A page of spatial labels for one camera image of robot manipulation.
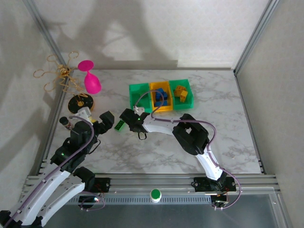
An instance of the gold wire ornament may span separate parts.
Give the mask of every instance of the gold wire ornament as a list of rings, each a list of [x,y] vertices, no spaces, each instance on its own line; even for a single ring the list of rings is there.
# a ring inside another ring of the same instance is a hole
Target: gold wire ornament
[[[70,93],[73,96],[75,96],[75,93],[72,92],[72,90],[75,89],[77,92],[80,93],[77,96],[87,97],[86,94],[82,93],[82,91],[84,91],[84,88],[82,88],[79,85],[79,79],[74,78],[70,75],[70,73],[74,69],[76,69],[76,67],[70,68],[69,63],[70,63],[71,59],[77,58],[78,56],[79,56],[78,51],[71,51],[68,54],[69,59],[68,59],[67,64],[63,65],[63,64],[58,63],[58,56],[57,55],[54,55],[54,54],[50,55],[50,56],[47,57],[47,61],[50,62],[50,63],[54,62],[57,65],[56,71],[44,71],[43,69],[38,69],[38,70],[34,71],[33,76],[35,78],[40,78],[44,74],[56,74],[57,77],[52,82],[48,82],[43,86],[44,91],[46,91],[46,92],[53,91],[56,88],[57,81],[60,80],[59,84],[61,86],[63,86],[63,92]]]

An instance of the pink wine glass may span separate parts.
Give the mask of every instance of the pink wine glass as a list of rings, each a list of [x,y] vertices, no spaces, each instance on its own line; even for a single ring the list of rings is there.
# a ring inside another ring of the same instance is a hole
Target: pink wine glass
[[[91,60],[84,60],[78,64],[78,69],[83,72],[87,72],[85,76],[85,88],[89,94],[97,94],[101,91],[101,83],[96,77],[90,73],[94,67],[94,62]]]

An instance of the green object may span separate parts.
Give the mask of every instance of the green object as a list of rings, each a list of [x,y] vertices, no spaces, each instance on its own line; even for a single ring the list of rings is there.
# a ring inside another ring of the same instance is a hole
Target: green object
[[[159,199],[161,197],[161,191],[159,191],[158,189],[153,189],[151,191],[151,197],[156,200]]]
[[[124,121],[120,120],[114,129],[120,132],[123,126],[124,126]]]
[[[132,84],[129,85],[129,93],[130,93],[130,106],[133,110],[133,106],[136,101],[143,95],[145,92],[150,90],[149,83],[143,84]],[[137,104],[137,107],[144,107],[144,111],[147,113],[152,112],[152,103],[151,103],[151,94],[148,93],[145,95]]]
[[[183,80],[172,80],[169,81],[170,84],[170,89],[171,89],[171,94],[174,94],[174,90],[177,86],[184,86],[187,89],[187,97],[185,102],[180,102],[179,97],[174,97],[173,96],[173,109],[174,110],[181,110],[181,109],[187,109],[187,108],[193,108],[194,107],[194,96],[191,91],[191,87],[189,84],[188,79],[183,79]]]

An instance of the marble table surface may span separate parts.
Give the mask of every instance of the marble table surface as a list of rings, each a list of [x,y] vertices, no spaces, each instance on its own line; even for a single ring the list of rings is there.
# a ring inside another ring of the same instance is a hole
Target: marble table surface
[[[157,113],[157,116],[179,118],[189,113],[197,120],[213,123],[217,137],[213,153],[222,167],[233,173],[260,173],[260,167],[245,118],[232,71],[208,70],[91,70],[102,83],[102,91],[93,95],[95,107],[92,117],[98,120],[110,110],[115,116],[130,108],[129,84],[188,79],[194,95],[194,108]],[[73,77],[83,81],[86,73],[74,71]],[[66,94],[61,116],[69,116]],[[145,141],[129,131],[127,125],[117,132],[114,126],[99,136],[101,145],[86,156],[81,166],[94,173],[204,173],[197,159],[186,153],[173,136],[148,133]],[[204,126],[211,137],[213,131]],[[48,158],[69,137],[69,131],[57,124]]]

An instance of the green tray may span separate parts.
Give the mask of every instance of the green tray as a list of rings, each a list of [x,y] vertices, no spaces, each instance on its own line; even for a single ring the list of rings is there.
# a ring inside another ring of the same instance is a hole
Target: green tray
[[[191,87],[190,87],[188,79],[172,80],[172,81],[169,81],[169,84],[170,84],[172,95],[174,94],[174,90],[177,86],[186,87],[187,92],[188,92],[185,102],[180,102],[180,98],[174,97],[174,95],[173,95],[173,109],[174,110],[181,110],[181,109],[187,109],[187,108],[194,107],[194,96],[191,91]]]
[[[143,95],[145,92],[150,90],[149,83],[143,84],[132,84],[129,85],[129,93],[130,93],[130,106],[133,110],[133,106],[135,105],[136,101]],[[147,113],[152,112],[152,103],[151,103],[151,95],[148,93],[145,95],[137,104],[137,107],[144,107],[144,111]]]

